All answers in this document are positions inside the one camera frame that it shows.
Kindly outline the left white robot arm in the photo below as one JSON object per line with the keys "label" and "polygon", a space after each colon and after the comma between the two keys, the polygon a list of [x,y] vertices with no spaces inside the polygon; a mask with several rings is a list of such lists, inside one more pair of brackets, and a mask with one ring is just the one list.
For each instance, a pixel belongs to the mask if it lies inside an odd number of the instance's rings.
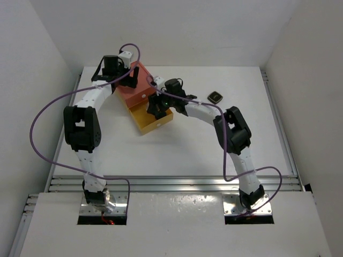
{"label": "left white robot arm", "polygon": [[98,167],[97,147],[102,134],[98,112],[117,86],[136,88],[139,67],[129,76],[133,54],[120,51],[118,55],[105,55],[91,77],[93,89],[75,105],[63,111],[65,141],[71,146],[85,171],[83,191],[87,204],[105,213],[114,209],[103,173]]}

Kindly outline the yellow drawer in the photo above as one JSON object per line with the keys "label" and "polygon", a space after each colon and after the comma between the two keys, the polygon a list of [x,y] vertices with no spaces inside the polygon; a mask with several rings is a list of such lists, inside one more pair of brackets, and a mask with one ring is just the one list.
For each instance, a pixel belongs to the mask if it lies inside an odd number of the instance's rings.
{"label": "yellow drawer", "polygon": [[129,113],[142,135],[150,133],[160,126],[171,122],[174,118],[173,112],[169,109],[165,117],[156,119],[154,115],[147,113],[147,105],[148,102],[144,101],[129,108]]}

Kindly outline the orange drawer box shell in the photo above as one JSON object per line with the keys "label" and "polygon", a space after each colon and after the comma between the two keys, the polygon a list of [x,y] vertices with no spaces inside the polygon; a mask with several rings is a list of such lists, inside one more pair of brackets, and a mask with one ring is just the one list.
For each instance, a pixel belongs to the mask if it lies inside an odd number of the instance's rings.
{"label": "orange drawer box shell", "polygon": [[139,68],[139,72],[137,75],[138,82],[136,88],[118,86],[115,90],[128,108],[147,100],[148,96],[155,92],[155,89],[146,81],[146,78],[149,75],[147,68],[141,62],[138,63],[137,67]]}

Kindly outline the orange drawer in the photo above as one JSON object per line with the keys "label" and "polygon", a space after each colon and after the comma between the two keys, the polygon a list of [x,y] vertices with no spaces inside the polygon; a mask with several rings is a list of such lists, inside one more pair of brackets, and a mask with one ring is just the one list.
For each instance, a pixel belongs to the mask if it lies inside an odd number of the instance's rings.
{"label": "orange drawer", "polygon": [[131,92],[130,94],[126,95],[125,97],[126,105],[128,106],[128,108],[138,105],[142,101],[147,100],[148,96],[150,96],[154,92],[155,90],[151,88],[144,91],[135,90],[134,92]]}

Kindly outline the black square compact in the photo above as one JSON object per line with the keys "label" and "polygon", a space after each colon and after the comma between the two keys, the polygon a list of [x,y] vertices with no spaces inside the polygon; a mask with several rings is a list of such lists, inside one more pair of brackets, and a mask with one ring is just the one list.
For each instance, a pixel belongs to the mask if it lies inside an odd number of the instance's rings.
{"label": "black square compact", "polygon": [[218,93],[217,91],[213,91],[213,92],[211,92],[211,93],[208,95],[207,99],[208,99],[212,104],[218,104],[219,102],[222,101],[223,96],[222,96],[220,93]]}

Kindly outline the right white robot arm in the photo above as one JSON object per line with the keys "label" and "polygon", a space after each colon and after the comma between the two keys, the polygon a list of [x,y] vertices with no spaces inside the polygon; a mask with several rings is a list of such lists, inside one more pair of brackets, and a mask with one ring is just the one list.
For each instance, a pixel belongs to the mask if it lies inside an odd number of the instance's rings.
{"label": "right white robot arm", "polygon": [[239,180],[239,196],[243,208],[251,207],[263,197],[265,191],[257,178],[250,145],[251,131],[239,108],[222,111],[217,105],[201,101],[197,96],[186,94],[180,78],[164,80],[161,77],[146,77],[155,89],[149,96],[147,113],[155,119],[166,116],[167,110],[206,122],[214,127],[224,157],[230,157]]}

